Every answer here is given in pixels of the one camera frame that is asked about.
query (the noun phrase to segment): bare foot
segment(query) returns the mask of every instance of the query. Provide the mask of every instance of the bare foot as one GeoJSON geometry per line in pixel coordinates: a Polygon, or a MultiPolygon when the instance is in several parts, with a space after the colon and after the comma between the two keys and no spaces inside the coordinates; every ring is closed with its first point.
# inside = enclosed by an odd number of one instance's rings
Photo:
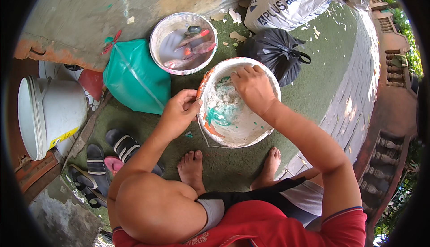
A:
{"type": "Polygon", "coordinates": [[[272,186],[276,170],[279,168],[281,164],[281,151],[276,147],[273,147],[269,151],[269,155],[264,162],[263,170],[260,175],[252,182],[250,188],[251,190],[255,190],[258,188],[272,186]]]}
{"type": "Polygon", "coordinates": [[[202,151],[197,150],[196,153],[190,151],[186,153],[178,164],[178,172],[181,181],[184,184],[190,185],[196,190],[197,195],[206,193],[205,186],[203,185],[203,154],[202,151]]]}

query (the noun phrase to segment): black garbage bag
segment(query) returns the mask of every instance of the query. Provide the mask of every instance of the black garbage bag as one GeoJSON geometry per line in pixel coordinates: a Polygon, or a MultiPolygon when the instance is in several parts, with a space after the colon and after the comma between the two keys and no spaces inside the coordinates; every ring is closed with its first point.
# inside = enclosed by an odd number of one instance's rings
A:
{"type": "Polygon", "coordinates": [[[295,50],[298,45],[304,43],[304,40],[294,38],[283,29],[271,28],[246,39],[239,55],[266,65],[275,75],[279,86],[283,87],[297,78],[301,69],[300,63],[310,63],[310,56],[295,50]]]}

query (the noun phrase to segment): label on bucket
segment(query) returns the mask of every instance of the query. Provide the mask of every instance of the label on bucket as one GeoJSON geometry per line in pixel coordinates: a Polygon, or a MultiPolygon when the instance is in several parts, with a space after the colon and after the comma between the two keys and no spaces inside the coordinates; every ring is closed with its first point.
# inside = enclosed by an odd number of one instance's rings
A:
{"type": "Polygon", "coordinates": [[[51,149],[52,147],[56,146],[58,143],[64,141],[68,137],[72,136],[73,134],[75,134],[78,131],[78,129],[79,129],[79,127],[76,127],[74,129],[70,130],[69,132],[66,132],[63,135],[59,136],[58,138],[52,140],[51,144],[49,145],[49,148],[51,149]]]}

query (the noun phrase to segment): brick path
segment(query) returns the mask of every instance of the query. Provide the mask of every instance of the brick path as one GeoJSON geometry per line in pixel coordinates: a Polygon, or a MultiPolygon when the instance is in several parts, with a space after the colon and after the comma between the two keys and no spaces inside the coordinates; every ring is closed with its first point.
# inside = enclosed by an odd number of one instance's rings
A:
{"type": "MultiPolygon", "coordinates": [[[[356,41],[348,69],[321,120],[320,127],[338,142],[354,162],[367,134],[379,79],[378,37],[371,14],[355,12],[356,41]]],[[[298,152],[277,179],[293,177],[311,168],[298,152]]]]}

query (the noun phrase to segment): bucket rim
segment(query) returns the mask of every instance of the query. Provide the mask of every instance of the bucket rim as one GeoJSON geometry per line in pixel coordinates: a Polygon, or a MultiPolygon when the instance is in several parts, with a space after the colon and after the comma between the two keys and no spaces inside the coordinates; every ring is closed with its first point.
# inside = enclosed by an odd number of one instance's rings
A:
{"type": "Polygon", "coordinates": [[[162,20],[160,20],[160,21],[155,25],[155,27],[154,27],[153,31],[151,32],[151,36],[149,37],[149,52],[150,52],[150,54],[151,54],[152,60],[153,60],[153,61],[155,62],[155,64],[157,64],[157,66],[158,66],[158,67],[160,67],[163,71],[168,72],[168,73],[170,73],[170,74],[175,74],[175,75],[189,75],[189,74],[193,74],[193,73],[196,73],[196,72],[198,72],[198,71],[201,71],[202,69],[204,69],[204,68],[209,64],[209,62],[210,62],[210,61],[212,61],[212,59],[213,59],[213,57],[214,57],[214,55],[215,55],[215,53],[216,53],[216,51],[217,51],[217,50],[218,50],[218,32],[217,32],[217,30],[215,29],[215,27],[211,24],[211,22],[210,22],[208,19],[206,19],[204,16],[199,15],[199,14],[197,14],[197,13],[191,13],[191,12],[179,12],[179,13],[174,13],[174,14],[171,14],[171,15],[169,15],[169,16],[166,16],[165,18],[163,18],[162,20]],[[156,61],[156,58],[154,57],[155,52],[154,52],[154,49],[153,49],[153,48],[152,48],[152,46],[151,46],[151,41],[152,41],[152,38],[153,38],[154,30],[155,30],[155,29],[157,29],[157,27],[158,27],[161,23],[163,23],[165,20],[167,20],[169,17],[173,17],[173,16],[180,15],[180,14],[195,15],[195,16],[198,16],[198,17],[202,18],[204,21],[206,21],[206,22],[209,24],[209,26],[211,27],[211,31],[212,31],[212,32],[213,32],[213,34],[214,34],[214,37],[215,37],[215,43],[216,43],[215,47],[214,47],[214,48],[213,48],[213,50],[212,50],[212,54],[209,56],[209,58],[208,58],[206,61],[204,61],[202,64],[200,64],[199,66],[195,67],[194,69],[191,69],[191,70],[185,70],[185,71],[176,71],[176,70],[169,69],[168,67],[164,67],[161,63],[159,63],[158,61],[156,61]]]}
{"type": "Polygon", "coordinates": [[[47,147],[46,147],[46,126],[45,126],[45,114],[43,112],[43,105],[41,100],[40,86],[32,75],[23,78],[28,84],[29,94],[31,97],[31,109],[34,122],[34,135],[36,139],[36,156],[33,157],[28,152],[28,149],[24,143],[30,158],[37,161],[45,158],[47,147]]]}
{"type": "MultiPolygon", "coordinates": [[[[268,67],[266,67],[266,65],[262,64],[261,62],[252,59],[252,58],[247,58],[247,57],[234,57],[234,58],[230,58],[230,59],[226,59],[223,60],[221,62],[219,62],[217,65],[215,65],[212,69],[210,69],[208,72],[206,72],[206,74],[204,75],[199,88],[197,90],[197,99],[201,99],[203,96],[203,93],[205,92],[205,88],[207,86],[207,82],[209,81],[211,75],[215,72],[217,72],[221,67],[223,67],[225,64],[229,64],[230,62],[232,63],[237,63],[240,64],[241,62],[246,62],[246,63],[252,63],[254,65],[259,65],[264,72],[266,73],[266,75],[269,77],[269,80],[271,82],[273,82],[274,84],[274,94],[275,96],[279,99],[279,101],[281,101],[281,88],[279,87],[279,83],[276,79],[276,77],[274,76],[274,74],[269,70],[268,67]]],[[[255,140],[253,140],[252,142],[240,145],[240,146],[231,146],[226,144],[222,137],[219,137],[216,134],[213,134],[212,132],[210,132],[207,128],[206,128],[206,119],[204,117],[205,115],[205,106],[201,106],[199,112],[197,113],[197,120],[199,121],[199,125],[202,127],[202,130],[210,137],[212,138],[214,141],[218,142],[221,145],[225,145],[227,147],[230,148],[243,148],[243,147],[248,147],[251,145],[254,145],[258,142],[260,142],[262,139],[264,139],[265,137],[267,137],[268,135],[270,135],[273,131],[274,128],[272,127],[271,129],[267,130],[266,132],[262,133],[259,137],[256,137],[255,140]]]]}

